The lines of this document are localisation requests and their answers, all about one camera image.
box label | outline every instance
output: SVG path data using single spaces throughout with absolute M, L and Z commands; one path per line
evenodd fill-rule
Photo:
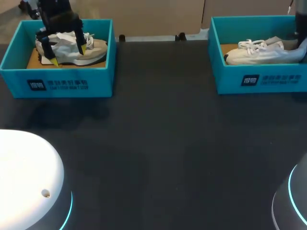
M 27 80 L 32 91 L 46 91 L 43 80 Z
M 244 75 L 241 86 L 255 86 L 257 85 L 259 74 Z
M 88 90 L 87 80 L 48 80 L 50 90 Z
M 287 85 L 298 84 L 302 75 L 266 75 L 261 80 L 261 85 Z

glowing blue light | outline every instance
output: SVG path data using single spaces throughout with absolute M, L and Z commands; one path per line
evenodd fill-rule
M 67 221 L 68 221 L 68 218 L 69 218 L 69 216 L 71 215 L 71 209 L 72 209 L 72 192 L 71 192 L 71 207 L 70 207 L 70 209 L 69 209 L 69 212 L 68 212 L 68 215 L 67 215 L 67 217 L 66 217 L 66 220 L 65 220 L 64 224 L 62 225 L 62 227 L 61 227 L 59 230 L 63 230 L 63 228 L 65 227 L 65 225 L 66 225 L 66 223 L 67 223 Z
M 292 203 L 292 206 L 294 208 L 294 210 L 296 211 L 296 213 L 298 214 L 298 216 L 301 218 L 301 220 L 304 222 L 304 224 L 307 225 L 307 221 L 304 219 L 304 217 L 302 216 L 302 214 L 298 211 L 295 203 L 294 203 L 294 200 L 292 198 L 292 194 L 291 194 L 291 188 L 290 188 L 290 182 L 291 182 L 291 177 L 292 177 L 292 173 L 294 171 L 294 169 L 297 167 L 297 165 L 292 169 L 291 173 L 290 173 L 290 176 L 289 176 L 289 180 L 288 180 L 288 190 L 289 190 L 289 196 L 290 196 L 290 200 L 291 200 L 291 203 Z

robotic arm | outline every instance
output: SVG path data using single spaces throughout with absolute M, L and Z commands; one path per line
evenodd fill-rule
M 72 31 L 76 34 L 78 50 L 84 55 L 86 40 L 82 30 L 83 23 L 79 15 L 72 11 L 69 0 L 38 0 L 37 7 L 45 27 L 36 33 L 36 38 L 42 43 L 45 57 L 59 66 L 48 36 Z
M 295 23 L 300 45 L 307 37 L 307 0 L 295 0 Z

shoe sole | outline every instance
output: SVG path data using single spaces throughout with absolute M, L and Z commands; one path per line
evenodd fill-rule
M 38 59 L 40 60 L 42 65 L 53 65 L 51 61 L 49 61 L 45 56 L 38 55 Z M 106 53 L 102 54 L 96 58 L 89 60 L 73 60 L 72 62 L 58 59 L 58 63 L 61 65 L 75 65 L 75 66 L 91 66 L 94 64 L 98 64 L 106 61 Z

screw hole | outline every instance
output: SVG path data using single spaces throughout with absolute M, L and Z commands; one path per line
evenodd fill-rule
M 50 192 L 47 189 L 44 189 L 42 191 L 42 195 L 43 195 L 43 197 L 49 198 L 50 197 Z

